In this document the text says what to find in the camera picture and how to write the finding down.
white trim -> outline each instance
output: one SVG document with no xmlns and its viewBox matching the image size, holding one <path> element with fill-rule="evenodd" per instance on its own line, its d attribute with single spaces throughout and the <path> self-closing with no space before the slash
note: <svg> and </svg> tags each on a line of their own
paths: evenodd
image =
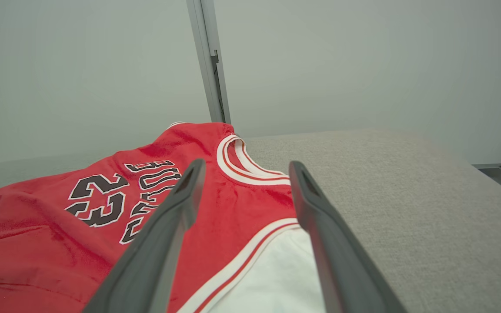
<svg viewBox="0 0 501 313">
<path fill-rule="evenodd" d="M 219 293 L 215 295 L 215 297 L 202 309 L 201 313 L 206 313 L 209 311 L 214 305 L 223 297 L 226 293 L 229 292 L 231 288 L 233 288 L 249 271 L 252 267 L 256 259 L 260 256 L 260 253 L 266 248 L 268 243 L 270 243 L 276 236 L 284 232 L 285 230 L 292 230 L 295 228 L 299 228 L 299 224 L 297 223 L 296 218 L 284 218 L 282 220 L 276 220 L 276 222 L 272 222 L 262 228 L 253 238 L 247 243 L 247 245 L 226 265 L 223 269 L 221 269 L 217 274 L 215 274 L 211 279 L 209 279 L 205 284 L 200 287 L 194 293 L 189 300 L 177 311 L 177 313 L 193 313 L 200 307 L 200 305 L 206 301 L 206 299 L 214 293 L 214 291 L 221 286 L 221 284 L 228 281 L 247 261 L 251 253 L 258 246 L 260 241 L 264 239 L 270 232 L 278 227 L 282 227 L 273 234 L 271 234 L 262 244 L 258 247 L 256 253 L 252 256 L 251 260 L 247 263 L 244 269 L 235 277 L 231 283 L 226 285 Z"/>
<path fill-rule="evenodd" d="M 275 185 L 288 185 L 290 186 L 289 176 L 276 175 L 267 173 L 268 176 L 263 174 L 251 173 L 235 166 L 230 160 L 227 149 L 229 144 L 235 140 L 242 140 L 236 135 L 229 135 L 225 137 L 217 146 L 216 159 L 219 168 L 229 177 L 239 182 L 256 185 L 256 186 L 275 186 Z"/>
<path fill-rule="evenodd" d="M 283 172 L 277 170 L 269 170 L 259 166 L 247 153 L 247 145 L 243 145 L 243 139 L 238 139 L 235 141 L 235 154 L 241 162 L 241 165 L 247 169 L 249 172 L 263 175 L 263 176 L 278 176 L 285 175 Z"/>
<path fill-rule="evenodd" d="M 170 129 L 171 127 L 175 126 L 175 125 L 179 125 L 180 123 L 185 123 L 185 122 L 175 122 L 175 123 L 172 123 L 171 125 L 169 125 L 166 129 Z"/>
</svg>

white side panel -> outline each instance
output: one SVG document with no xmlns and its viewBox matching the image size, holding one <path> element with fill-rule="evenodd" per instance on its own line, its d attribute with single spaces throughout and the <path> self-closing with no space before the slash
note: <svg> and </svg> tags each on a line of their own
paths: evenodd
<svg viewBox="0 0 501 313">
<path fill-rule="evenodd" d="M 326 312 L 308 233 L 298 228 L 277 236 L 209 312 Z"/>
<path fill-rule="evenodd" d="M 501 163 L 501 1 L 215 0 L 215 9 L 242 137 L 389 127 L 471 164 Z"/>
<path fill-rule="evenodd" d="M 0 162 L 210 121 L 184 0 L 0 0 Z"/>
</svg>

gray fabric surface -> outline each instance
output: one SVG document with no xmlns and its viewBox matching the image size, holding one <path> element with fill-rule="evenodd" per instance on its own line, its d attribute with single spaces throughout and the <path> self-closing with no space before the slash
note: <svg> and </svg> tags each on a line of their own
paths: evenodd
<svg viewBox="0 0 501 313">
<path fill-rule="evenodd" d="M 246 141 L 265 168 L 307 166 L 410 312 L 501 312 L 501 187 L 477 169 L 405 133 Z M 0 163 L 0 187 L 113 152 Z"/>
</svg>

metal frame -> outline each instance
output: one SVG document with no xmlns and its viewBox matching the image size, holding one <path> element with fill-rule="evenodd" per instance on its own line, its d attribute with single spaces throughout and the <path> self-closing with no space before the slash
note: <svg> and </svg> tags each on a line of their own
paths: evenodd
<svg viewBox="0 0 501 313">
<path fill-rule="evenodd" d="M 187 0 L 200 72 L 213 122 L 231 123 L 213 0 Z"/>
</svg>

jersey armhole trim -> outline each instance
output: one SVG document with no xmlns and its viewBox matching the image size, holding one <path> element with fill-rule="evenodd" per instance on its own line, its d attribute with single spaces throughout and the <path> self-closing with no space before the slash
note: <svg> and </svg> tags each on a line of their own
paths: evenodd
<svg viewBox="0 0 501 313">
<path fill-rule="evenodd" d="M 235 155 L 245 169 L 238 168 L 229 160 L 228 148 L 233 141 L 235 141 Z M 225 137 L 217 145 L 216 158 L 221 171 L 238 182 L 255 186 L 290 185 L 289 176 L 284 173 L 266 170 L 258 166 L 248 156 L 243 139 L 236 135 Z"/>
<path fill-rule="evenodd" d="M 251 269 L 262 251 L 279 234 L 299 228 L 296 218 L 276 220 L 262 228 L 221 271 L 209 279 L 177 313 L 207 313 Z"/>
</svg>

